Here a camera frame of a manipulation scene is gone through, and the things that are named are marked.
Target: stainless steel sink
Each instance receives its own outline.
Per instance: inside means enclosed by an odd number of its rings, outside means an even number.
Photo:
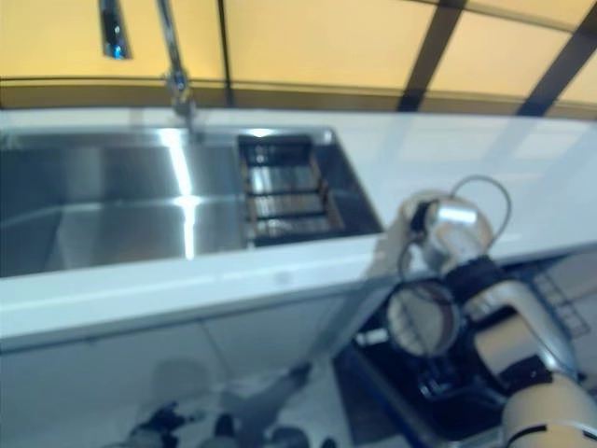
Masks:
[[[9,133],[0,276],[380,231],[333,132]]]

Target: cable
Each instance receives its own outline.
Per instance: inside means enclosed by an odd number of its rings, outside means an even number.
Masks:
[[[493,243],[495,243],[495,241],[500,236],[502,236],[502,233],[504,233],[504,230],[506,229],[506,226],[510,221],[510,218],[512,217],[512,198],[510,197],[510,193],[507,192],[506,187],[504,187],[499,181],[495,180],[492,177],[489,177],[488,175],[468,175],[467,177],[464,177],[463,179],[459,180],[456,183],[456,185],[452,187],[450,191],[450,197],[453,198],[454,196],[456,196],[456,193],[459,189],[471,182],[486,182],[488,184],[493,185],[502,193],[502,195],[504,196],[504,200],[506,201],[506,213],[504,214],[502,224],[500,224],[500,227],[495,232],[492,241],[489,243],[489,247],[491,247]]]

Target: dish rack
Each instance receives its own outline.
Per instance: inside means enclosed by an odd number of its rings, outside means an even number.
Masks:
[[[344,223],[311,139],[246,137],[239,150],[247,233],[254,245],[340,236]]]
[[[513,274],[535,292],[573,340],[588,334],[590,325],[549,274],[548,268],[553,262],[554,260],[547,259],[525,263],[519,270],[513,271]]]

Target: faucet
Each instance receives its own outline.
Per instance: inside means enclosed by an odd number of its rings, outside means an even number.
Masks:
[[[174,112],[185,120],[189,136],[191,136],[195,101],[188,81],[187,70],[183,68],[180,60],[170,0],[158,0],[158,11],[160,12],[161,28],[164,33],[166,48],[170,56],[170,71],[165,76],[166,85],[172,95]]]

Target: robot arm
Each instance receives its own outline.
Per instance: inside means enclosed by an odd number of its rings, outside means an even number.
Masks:
[[[574,351],[534,293],[488,257],[493,233],[480,210],[431,192],[408,200],[401,213],[425,263],[471,320],[505,307],[515,311],[474,339],[481,360],[510,395],[503,415],[507,446],[597,447],[597,405],[576,382]]]

